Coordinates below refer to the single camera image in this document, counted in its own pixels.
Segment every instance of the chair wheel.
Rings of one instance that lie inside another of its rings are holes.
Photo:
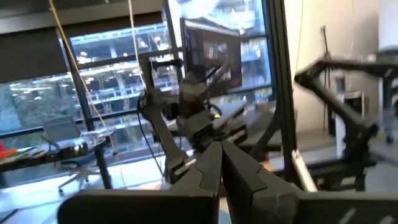
[[[387,135],[387,137],[386,137],[386,143],[387,143],[387,144],[392,144],[392,143],[394,143],[394,137],[393,137],[393,136],[390,136],[390,135]]]

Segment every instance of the floor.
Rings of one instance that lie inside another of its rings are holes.
[[[336,157],[332,138],[322,134],[322,131],[298,135],[297,139],[298,148],[307,164]],[[386,147],[382,140],[378,139],[372,147],[376,147],[376,151],[380,154],[390,155],[391,161],[394,161],[396,157],[398,162],[398,142],[391,147]],[[284,166],[283,158],[274,154],[271,156],[271,164],[275,169],[282,169]],[[379,163],[367,174],[367,189],[372,192],[398,193],[397,167],[393,163]],[[160,172],[153,159],[110,167],[109,172],[112,175],[114,187],[119,189],[151,189],[154,185],[159,185],[161,179]],[[57,186],[67,179],[68,177],[60,177],[1,191],[0,214],[20,208],[15,215],[4,223],[26,223],[26,220],[29,219],[32,220],[29,222],[31,224],[56,224],[55,216],[58,206],[77,190],[77,184],[70,184],[64,188],[66,196],[59,196]],[[101,180],[99,177],[92,176],[90,177],[90,185],[87,187],[100,189],[102,188]],[[228,212],[226,199],[222,198],[220,200],[220,223],[231,223]]]

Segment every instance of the glass wall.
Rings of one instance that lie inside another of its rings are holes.
[[[171,41],[176,41],[179,57],[183,58],[180,48],[180,17],[237,29],[243,37],[243,85],[231,90],[230,95],[213,99],[214,103],[267,101],[272,94],[272,78],[261,0],[209,0],[206,4],[200,0],[169,2],[175,40],[170,39],[166,23],[136,27],[134,30],[126,27],[68,37],[79,64],[83,84],[89,89],[84,99],[90,108],[88,121],[82,121],[81,102],[71,73],[0,84],[0,134],[3,135],[1,140],[6,147],[40,144],[42,123],[57,116],[73,116],[84,130],[81,124],[84,122],[93,123],[96,130],[105,129],[95,113],[95,107],[99,115],[104,116],[106,127],[115,131],[114,145],[119,153],[143,152],[140,155],[150,155],[136,114],[138,96],[144,89],[136,51],[139,57],[150,57],[156,61],[170,60],[173,58]],[[134,47],[132,32],[136,35],[137,49]],[[176,68],[159,68],[152,71],[152,76],[155,86],[162,91],[178,92]],[[155,145],[149,122],[141,119],[141,123],[149,144]],[[35,131],[7,136],[10,132],[29,128]],[[54,174],[58,172],[51,165],[8,172],[6,177],[14,185]]]

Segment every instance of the office chair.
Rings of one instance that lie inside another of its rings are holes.
[[[81,132],[71,116],[63,116],[48,120],[43,124],[43,129],[47,138],[55,142],[75,139],[81,136]],[[89,175],[100,175],[100,172],[90,169],[92,165],[95,165],[95,162],[96,157],[94,151],[92,151],[86,156],[56,163],[55,167],[57,169],[69,171],[70,175],[76,174],[58,187],[59,193],[63,194],[62,187],[75,180],[79,181],[79,190],[81,190],[84,181],[88,182]]]

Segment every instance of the computer monitor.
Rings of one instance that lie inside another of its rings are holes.
[[[212,91],[211,96],[220,96],[228,93],[231,88],[240,87],[242,62],[239,31],[184,18],[181,18],[180,25],[185,75],[194,75],[196,81],[209,84],[212,78],[206,79],[208,74],[224,64],[228,57],[231,69],[220,79],[226,85],[222,90]]]

